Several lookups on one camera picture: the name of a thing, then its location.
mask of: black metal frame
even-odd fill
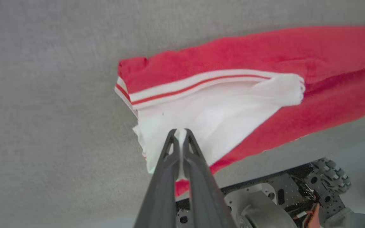
[[[176,227],[174,185],[180,170],[190,181],[190,205],[197,228],[233,228],[235,223],[223,194],[204,159],[191,130],[186,129],[182,151],[176,129],[168,133],[155,173],[139,211],[135,228]]]

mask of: folded fabric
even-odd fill
[[[193,117],[198,119],[187,117],[181,125],[194,122],[198,123],[197,126],[203,124],[197,129],[201,135],[226,129],[229,130],[226,133],[230,133],[237,126],[240,129],[251,126],[247,131],[242,131],[248,135],[243,140],[238,141],[239,137],[232,136],[236,139],[235,143],[220,140],[223,135],[214,137],[218,140],[214,146],[205,143],[207,150],[221,148],[225,144],[234,147],[226,154],[218,152],[207,157],[207,162],[212,164],[211,171],[215,173],[247,156],[364,116],[365,27],[293,28],[222,38],[178,52],[167,51],[149,59],[122,60],[118,74],[115,91],[138,116],[139,124],[135,130],[140,134],[140,144],[148,148],[156,146],[149,146],[151,140],[146,141],[147,136],[142,134],[150,129],[155,131],[159,123],[173,126],[176,121],[174,115],[190,113],[184,108],[193,112]],[[303,83],[299,76],[304,79],[306,87],[301,104]],[[232,96],[244,99],[227,98]],[[253,104],[268,104],[268,108],[257,108],[256,111]],[[240,113],[237,121],[236,112],[231,113],[235,108]],[[164,114],[170,114],[173,118],[160,117],[163,115],[162,109],[165,110]],[[254,120],[253,115],[257,115],[258,110],[263,111],[257,124],[251,120]],[[160,118],[147,123],[147,117],[153,116]],[[221,119],[228,120],[229,124],[213,124]],[[176,183],[176,195],[188,188],[186,181]]]

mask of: red stripe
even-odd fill
[[[131,101],[129,94],[119,84],[116,84],[116,88],[119,89],[119,91],[128,99],[129,102]]]
[[[206,82],[210,82],[210,81],[214,81],[214,80],[218,80],[218,79],[222,79],[222,78],[242,78],[242,77],[271,79],[271,78],[268,78],[268,77],[263,77],[263,76],[258,76],[258,75],[229,75],[229,76],[219,76],[219,77],[215,77],[215,78],[209,78],[209,79],[203,80],[201,82],[197,82],[196,84],[191,85],[191,86],[189,86],[187,88],[184,88],[184,89],[181,89],[181,90],[177,90],[177,91],[173,91],[173,92],[167,92],[167,93],[162,93],[162,94],[159,94],[159,95],[154,95],[152,97],[147,97],[147,98],[143,98],[143,99],[140,99],[140,100],[137,100],[137,101],[133,101],[132,102],[132,105],[136,105],[136,104],[140,104],[140,103],[143,103],[143,102],[146,102],[146,101],[151,101],[151,100],[159,99],[159,98],[162,98],[162,97],[173,96],[173,95],[176,95],[176,94],[179,94],[179,93],[188,91],[188,90],[190,90],[190,89],[192,89],[194,87],[197,87],[200,84],[204,84]]]

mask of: towel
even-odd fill
[[[171,128],[194,127],[215,173],[364,116],[365,27],[226,37],[121,60],[118,75],[115,91],[138,117],[134,130],[148,171]],[[186,180],[177,182],[176,195],[188,188]]]

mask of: red cloth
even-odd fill
[[[222,38],[149,59],[122,60],[118,72],[131,95],[223,69],[296,73],[304,78],[306,91],[300,105],[281,108],[213,164],[212,173],[247,156],[365,115],[365,27],[293,28]],[[176,183],[177,196],[188,189],[187,181]]]

